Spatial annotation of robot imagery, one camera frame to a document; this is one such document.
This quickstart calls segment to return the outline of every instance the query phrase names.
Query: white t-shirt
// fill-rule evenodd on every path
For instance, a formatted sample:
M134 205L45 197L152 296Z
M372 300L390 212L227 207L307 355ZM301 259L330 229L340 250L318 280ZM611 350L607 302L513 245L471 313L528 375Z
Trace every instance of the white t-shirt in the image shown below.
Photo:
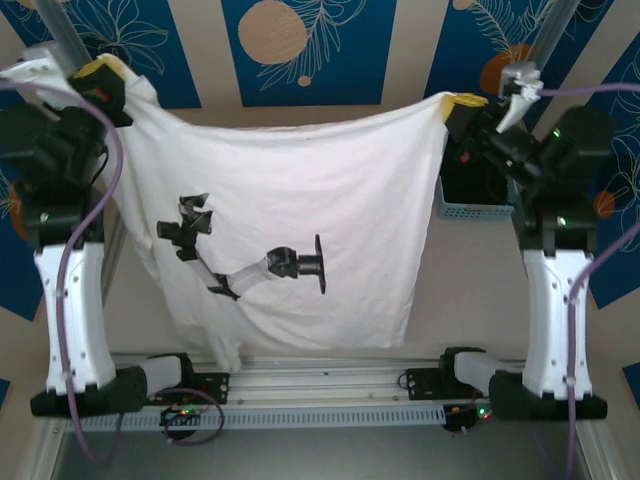
M402 343L446 137L442 94L352 122L234 130L185 123L127 73L134 123L119 129L115 200L182 335L230 371L243 344L275 353ZM238 301L207 290L156 233L159 220L182 222L179 197L203 193L211 233L197 249L212 271L237 272L279 246L313 254L319 234L326 294L313 275L260 283Z

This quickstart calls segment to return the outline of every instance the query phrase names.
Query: plastic basket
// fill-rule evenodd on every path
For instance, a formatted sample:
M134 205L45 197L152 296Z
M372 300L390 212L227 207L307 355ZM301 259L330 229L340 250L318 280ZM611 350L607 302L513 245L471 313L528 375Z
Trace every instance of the plastic basket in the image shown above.
M508 199L512 204L518 196L518 186L513 180L507 183ZM436 202L438 202L438 216L445 219L465 220L489 220L503 221L511 217L513 206L511 205L471 205L466 203L448 203L444 199L442 179L438 177L436 184Z

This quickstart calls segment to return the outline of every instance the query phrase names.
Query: leaf pattern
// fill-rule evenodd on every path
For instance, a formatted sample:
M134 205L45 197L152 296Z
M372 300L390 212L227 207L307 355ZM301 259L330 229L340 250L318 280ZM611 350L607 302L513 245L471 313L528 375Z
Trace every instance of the leaf pattern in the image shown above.
M38 42L49 40L49 33L35 10L17 0L1 0ZM164 62L154 51L167 42L169 31L138 20L139 0L70 0L64 8L87 50L94 56L112 53L134 69L149 69L159 74Z
M0 219L9 215L11 209L17 207L20 203L17 199L11 198L10 190L11 182L0 170Z
M529 0L524 13L516 16L510 0L476 0L468 11L476 15L480 33L489 38L498 53L508 53L513 63L513 46L525 43L540 28L555 0L541 0L537 7Z
M620 81L640 81L640 50L632 62L627 65ZM612 142L616 157L616 168L602 191L609 192L616 202L605 205L613 213L619 213L620 233L640 221L640 94L636 92L618 92L612 102L611 116L620 114L631 121L619 126ZM620 248L623 253L631 253L640 248L640 238L631 239Z
M345 7L359 2L351 13ZM300 54L285 63L263 65L258 78L265 78L260 90L280 81L291 84L298 78L313 76L331 61L333 51L340 52L338 27L356 18L365 7L367 0L291 0L289 5L298 14L307 31L307 44Z

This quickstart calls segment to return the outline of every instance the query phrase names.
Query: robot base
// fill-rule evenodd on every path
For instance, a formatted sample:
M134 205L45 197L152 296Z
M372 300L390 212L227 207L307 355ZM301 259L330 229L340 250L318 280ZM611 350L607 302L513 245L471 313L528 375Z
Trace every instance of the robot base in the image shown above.
M489 383L491 410L504 421L567 421L569 402L551 394L537 397L522 384L522 373L497 371ZM576 401L578 420L602 420L607 417L607 402L595 395Z

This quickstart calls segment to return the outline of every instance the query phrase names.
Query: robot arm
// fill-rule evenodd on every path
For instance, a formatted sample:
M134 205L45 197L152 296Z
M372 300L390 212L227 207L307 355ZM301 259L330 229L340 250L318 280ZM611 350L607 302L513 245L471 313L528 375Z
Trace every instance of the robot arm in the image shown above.
M131 124L123 112L124 84L98 62L88 75L65 80L55 56L44 47L25 53L29 60L0 72L18 81L69 85L98 106L116 126ZM42 280L49 329L49 373L45 390L31 400L36 416L69 417L66 373L60 345L56 277L71 233L93 209L100 194L91 182L104 148L102 125L84 110L64 105L55 95L42 99L49 113L30 104L0 110L0 164L20 175L14 184L29 244ZM189 381L186 355L149 359L116 369L106 341L100 273L104 251L102 216L84 232L71 253L65 279L66 343L73 390L81 417L140 410L150 394Z
M597 218L586 189L611 156L613 121L589 107L573 107L542 140L514 126L542 87L530 63L503 72L502 102L454 106L445 162L490 161L520 185L513 224L531 299L529 348L523 372L475 349L445 352L457 381L491 400L503 420L566 420L567 385L577 418L604 418L607 404L593 395L586 362L585 284L576 299L575 331L568 330L572 282L593 261ZM569 335L576 340L575 377L567 378Z
M315 238L315 255L298 255L289 247L278 247L268 251L261 260L237 272L214 273L200 256L196 246L198 235L211 234L213 211L202 210L208 197L208 193L180 197L178 212L182 223L158 222L156 231L158 238L170 240L172 245L178 247L177 257L193 269L210 292L226 295L236 301L249 289L263 282L285 277L296 279L299 275L316 275L320 282L320 292L325 294L326 279L320 235Z

